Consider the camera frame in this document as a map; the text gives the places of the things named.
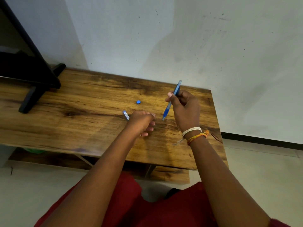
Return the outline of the black flat screen monitor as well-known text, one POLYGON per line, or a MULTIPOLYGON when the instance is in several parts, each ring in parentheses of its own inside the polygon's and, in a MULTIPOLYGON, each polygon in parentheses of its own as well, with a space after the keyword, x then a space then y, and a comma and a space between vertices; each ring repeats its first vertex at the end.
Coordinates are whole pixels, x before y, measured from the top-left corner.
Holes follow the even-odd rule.
POLYGON ((0 77, 61 87, 58 77, 5 0, 0 0, 0 77))

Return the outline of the person's right forearm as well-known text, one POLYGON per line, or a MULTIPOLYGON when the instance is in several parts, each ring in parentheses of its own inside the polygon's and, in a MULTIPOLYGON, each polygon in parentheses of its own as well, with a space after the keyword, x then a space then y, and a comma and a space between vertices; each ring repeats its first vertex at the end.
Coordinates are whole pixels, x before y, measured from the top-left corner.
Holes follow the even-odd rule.
MULTIPOLYGON (((188 141, 199 134, 185 135, 188 141)), ((268 227, 271 218, 235 178, 205 137, 191 145, 196 166, 219 227, 268 227)))

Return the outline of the person's right hand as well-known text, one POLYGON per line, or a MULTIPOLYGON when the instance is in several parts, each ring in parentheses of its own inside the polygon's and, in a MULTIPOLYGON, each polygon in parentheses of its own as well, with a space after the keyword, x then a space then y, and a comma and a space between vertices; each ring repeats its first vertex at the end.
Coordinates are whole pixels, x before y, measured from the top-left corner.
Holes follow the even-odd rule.
POLYGON ((200 103, 197 97, 185 90, 180 90, 172 104, 174 117, 181 132, 200 125, 200 103))

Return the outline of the orange thread wristband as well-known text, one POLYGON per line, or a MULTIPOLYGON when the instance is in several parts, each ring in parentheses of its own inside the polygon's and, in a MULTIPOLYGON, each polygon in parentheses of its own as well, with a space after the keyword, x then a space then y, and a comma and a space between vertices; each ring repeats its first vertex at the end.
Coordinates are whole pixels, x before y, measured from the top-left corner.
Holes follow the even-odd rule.
POLYGON ((205 137, 205 138, 207 138, 208 135, 209 135, 209 131, 208 131, 208 130, 205 130, 204 132, 199 133, 199 134, 197 134, 197 135, 191 137, 191 138, 187 141, 187 145, 190 146, 191 143, 192 143, 195 139, 197 139, 198 137, 205 137))

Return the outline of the person's left forearm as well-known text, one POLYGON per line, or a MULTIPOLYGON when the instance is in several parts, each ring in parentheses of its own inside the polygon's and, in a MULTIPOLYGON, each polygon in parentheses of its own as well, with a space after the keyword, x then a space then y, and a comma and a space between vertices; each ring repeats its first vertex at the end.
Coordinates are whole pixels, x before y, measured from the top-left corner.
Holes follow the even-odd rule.
POLYGON ((141 133, 124 128, 41 227, 101 227, 126 157, 141 133))

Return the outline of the person's left hand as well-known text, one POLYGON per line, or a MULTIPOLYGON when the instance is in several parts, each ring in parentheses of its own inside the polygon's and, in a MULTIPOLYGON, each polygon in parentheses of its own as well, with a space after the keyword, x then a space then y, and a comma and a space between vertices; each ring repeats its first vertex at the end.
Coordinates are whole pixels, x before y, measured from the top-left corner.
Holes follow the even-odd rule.
POLYGON ((133 139, 140 137, 140 112, 134 111, 125 126, 125 130, 133 139))

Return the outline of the blue ballpoint pen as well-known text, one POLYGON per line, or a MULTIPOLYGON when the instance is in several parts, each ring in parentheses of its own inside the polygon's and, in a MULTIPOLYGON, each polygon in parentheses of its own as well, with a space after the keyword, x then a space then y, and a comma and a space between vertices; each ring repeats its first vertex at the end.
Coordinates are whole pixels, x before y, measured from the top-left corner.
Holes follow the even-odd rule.
MULTIPOLYGON (((174 91, 173 91, 173 94, 174 95, 178 95, 179 91, 180 91, 180 85, 182 83, 182 80, 179 80, 177 86, 175 87, 174 91)), ((166 116, 168 115, 169 113, 169 110, 170 110, 170 107, 171 107, 172 103, 169 102, 164 113, 163 113, 163 116, 162 116, 162 121, 164 121, 164 119, 166 118, 166 116)))

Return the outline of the white thread wristband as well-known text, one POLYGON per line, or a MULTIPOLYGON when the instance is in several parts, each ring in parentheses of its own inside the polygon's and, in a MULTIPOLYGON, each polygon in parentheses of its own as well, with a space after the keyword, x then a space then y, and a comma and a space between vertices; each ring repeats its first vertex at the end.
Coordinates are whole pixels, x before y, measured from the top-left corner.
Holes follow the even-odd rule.
POLYGON ((190 128, 190 129, 185 130, 185 131, 182 133, 182 138, 181 138, 179 141, 177 141, 176 143, 172 144, 172 145, 173 145, 173 146, 176 146, 176 145, 180 144, 180 143, 184 140, 184 137, 185 137, 185 135, 186 135, 187 133, 189 133, 189 132, 191 132, 191 131, 195 131, 195 130, 198 130, 198 131, 200 131, 200 133, 202 133, 202 129, 201 129, 200 127, 192 127, 192 128, 190 128))

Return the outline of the person's red garment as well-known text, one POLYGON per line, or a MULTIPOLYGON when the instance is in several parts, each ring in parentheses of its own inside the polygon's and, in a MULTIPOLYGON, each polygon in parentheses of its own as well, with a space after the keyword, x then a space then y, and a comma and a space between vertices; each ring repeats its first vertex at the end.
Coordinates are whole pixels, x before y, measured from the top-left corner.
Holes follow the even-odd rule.
POLYGON ((121 173, 101 227, 218 227, 202 182, 148 202, 142 187, 121 173))

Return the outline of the black monitor stand foot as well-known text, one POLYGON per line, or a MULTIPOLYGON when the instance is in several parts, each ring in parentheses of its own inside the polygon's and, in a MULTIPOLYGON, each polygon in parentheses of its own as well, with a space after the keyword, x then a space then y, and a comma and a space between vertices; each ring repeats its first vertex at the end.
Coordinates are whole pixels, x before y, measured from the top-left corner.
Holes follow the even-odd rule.
MULTIPOLYGON (((54 73, 55 77, 58 77, 65 68, 66 65, 60 63, 54 67, 51 67, 51 70, 54 73)), ((21 106, 18 111, 22 114, 27 114, 33 108, 33 106, 36 105, 36 103, 43 96, 43 94, 52 88, 54 87, 49 87, 47 85, 32 86, 28 91, 27 95, 25 96, 23 102, 21 103, 21 106)))

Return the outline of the wooden lower table shelf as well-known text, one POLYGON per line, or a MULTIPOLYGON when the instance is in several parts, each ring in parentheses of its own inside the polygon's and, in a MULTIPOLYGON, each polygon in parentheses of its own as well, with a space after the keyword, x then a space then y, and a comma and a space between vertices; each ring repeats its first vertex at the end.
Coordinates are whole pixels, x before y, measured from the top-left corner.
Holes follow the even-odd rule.
MULTIPOLYGON (((93 165, 97 162, 97 157, 83 156, 93 165)), ((73 154, 45 151, 42 154, 32 154, 25 151, 23 148, 16 148, 10 156, 9 160, 20 161, 26 163, 35 163, 42 165, 58 166, 65 168, 73 168, 80 170, 89 170, 92 167, 86 164, 73 154)), ((149 180, 173 184, 189 184, 189 170, 178 169, 166 166, 157 166, 149 179, 144 179, 146 163, 138 163, 133 161, 125 161, 122 171, 132 175, 136 179, 149 180)))

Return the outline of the grey metal table brace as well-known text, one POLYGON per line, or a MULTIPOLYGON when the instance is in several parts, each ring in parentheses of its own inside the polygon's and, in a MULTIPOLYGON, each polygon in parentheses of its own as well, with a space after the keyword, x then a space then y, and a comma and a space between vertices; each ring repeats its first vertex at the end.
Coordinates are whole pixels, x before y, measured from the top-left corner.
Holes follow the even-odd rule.
POLYGON ((149 179, 150 175, 152 174, 152 172, 154 171, 154 169, 157 167, 157 165, 155 164, 147 164, 146 165, 146 170, 145 170, 145 174, 144 174, 144 179, 149 179))
POLYGON ((75 156, 77 156, 79 159, 81 159, 82 161, 84 161, 86 164, 88 164, 89 166, 93 167, 94 165, 89 162, 88 160, 86 160, 83 156, 75 154, 75 156))

